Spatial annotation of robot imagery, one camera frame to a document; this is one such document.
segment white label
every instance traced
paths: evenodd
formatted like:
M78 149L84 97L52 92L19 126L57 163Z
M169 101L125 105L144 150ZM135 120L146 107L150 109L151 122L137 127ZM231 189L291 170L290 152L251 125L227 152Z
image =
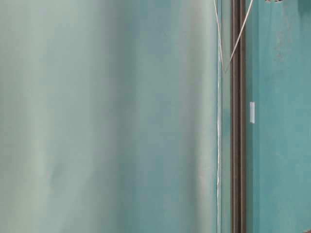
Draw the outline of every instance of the white label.
M255 123L255 102L249 102L249 118L251 123Z

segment white cable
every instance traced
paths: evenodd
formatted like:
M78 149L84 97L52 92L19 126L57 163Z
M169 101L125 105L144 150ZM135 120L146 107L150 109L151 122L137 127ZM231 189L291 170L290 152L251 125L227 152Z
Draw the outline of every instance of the white cable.
M248 10L247 10L247 13L246 13L246 16L245 16L245 19L244 19L244 22L242 24L242 27L241 27L241 30L240 30L240 33L239 33L239 36L238 36L238 39L234 45L234 49L231 53L231 56L230 56L230 60L229 60L229 64L228 64L228 67L225 69L225 73L227 73L228 71L228 68L231 64L231 61L233 59L233 56L234 56L234 53L238 47L238 44L239 44L239 41L241 39L241 36L242 36L242 33L243 33L243 30L244 30L244 27L246 25L246 22L247 22L247 19L248 19L248 16L249 16L249 13L252 9L252 6L253 6L253 1L254 0L251 0L251 2L249 3L249 7L248 7ZM217 13L217 7L216 7L216 0L214 0L214 7L215 7L215 15L216 15L216 20L217 20L217 29L218 29L218 37L219 37L219 46L220 46L220 57L221 57L221 61L222 61L222 68L224 69L224 61L223 61L223 48L222 48L222 39L221 39L221 34L220 34L220 23L219 23L219 19L218 19L218 13Z
M218 37L219 37L219 46L220 46L220 59L222 61L222 70L224 69L224 60L223 60L223 48L222 48L222 38L220 36L220 23L218 20L218 13L217 13L217 7L216 7L216 0L214 0L214 6L215 6L215 15L216 15L216 21L217 21L217 31L218 31Z
M235 53L235 50L236 50L237 47L238 47L239 41L240 41L241 36L242 36L242 32L243 32L244 27L245 27L245 25L246 25L246 21L247 21L247 18L248 18L248 16L249 16L249 13L250 13L250 11L251 11L251 9L252 9L252 6L253 6L253 0L251 0L251 2L250 2L250 4L249 4L249 7L248 7L248 10L247 10L247 13L246 13L244 22L243 22L243 24L242 24L242 27L241 27L241 30L240 30L240 33L239 33L237 42L235 43L234 49L233 49L233 51L232 51L232 53L231 53L230 61L229 61L229 64L228 64L227 69L225 70L225 73L227 72L227 70L228 70L228 68L229 68L229 66L230 66L230 64L231 64L231 61L232 61L233 55L234 55L234 53Z

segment teal painted surface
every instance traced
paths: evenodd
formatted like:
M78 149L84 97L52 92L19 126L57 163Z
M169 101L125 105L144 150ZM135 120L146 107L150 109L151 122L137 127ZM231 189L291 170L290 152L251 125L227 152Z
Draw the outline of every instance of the teal painted surface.
M0 3L0 232L215 233L212 0Z
M261 0L246 28L250 233L311 229L310 24L309 0Z

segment wire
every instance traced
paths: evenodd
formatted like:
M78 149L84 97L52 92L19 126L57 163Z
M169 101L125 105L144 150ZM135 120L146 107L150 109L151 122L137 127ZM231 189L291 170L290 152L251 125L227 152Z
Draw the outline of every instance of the wire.
M216 0L214 0L214 6L215 6L215 15L216 15L216 21L217 21L217 31L218 31L218 37L219 37L219 46L220 46L220 59L222 61L222 69L224 69L224 60L223 60L223 48L222 48L222 38L220 35L220 23L218 20L218 12L216 7Z
M233 59L233 56L234 56L234 53L238 47L238 44L239 44L239 41L241 39L241 36L242 36L242 33L243 33L243 30L244 30L244 27L246 25L246 22L247 22L247 19L248 19L248 16L249 16L249 13L253 7L253 1L254 0L251 0L251 2L249 3L249 7L248 7L248 10L247 10L247 13L246 13L246 16L245 16L245 19L244 19L244 22L242 24L242 27L241 27L241 30L240 30L240 33L239 33L239 36L238 36L238 39L234 45L234 48L233 48L233 51L231 53L231 56L230 56L230 60L229 60L229 64L228 64L228 67L225 69L225 73L227 73L228 71L228 68L230 67L230 64L231 64L231 61ZM216 20L217 20L217 29L218 29L218 36L219 36L219 40L220 40L220 57L221 57L221 61L222 61L222 68L224 69L224 61L223 61L223 48L222 48L222 39L221 39L221 34L220 34L220 23L219 23L219 19L218 19L218 13L217 13L217 7L216 7L216 0L214 0L214 7L215 7L215 15L216 15Z

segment vertical metal strip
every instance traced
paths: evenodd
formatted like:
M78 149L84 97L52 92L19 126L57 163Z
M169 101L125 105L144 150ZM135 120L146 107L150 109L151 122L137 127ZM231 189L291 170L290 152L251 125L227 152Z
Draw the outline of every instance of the vertical metal strip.
M245 18L245 0L231 0L231 46L235 45ZM245 32L231 64L231 227L246 232L245 183Z
M231 47L234 47L240 29L239 1L231 0ZM240 173L239 173L239 56L240 49L236 50L231 63L231 230L232 233L240 233Z
M245 0L240 1L240 28L245 19ZM241 233L246 233L246 42L245 30L242 33L240 41L240 173L241 173Z

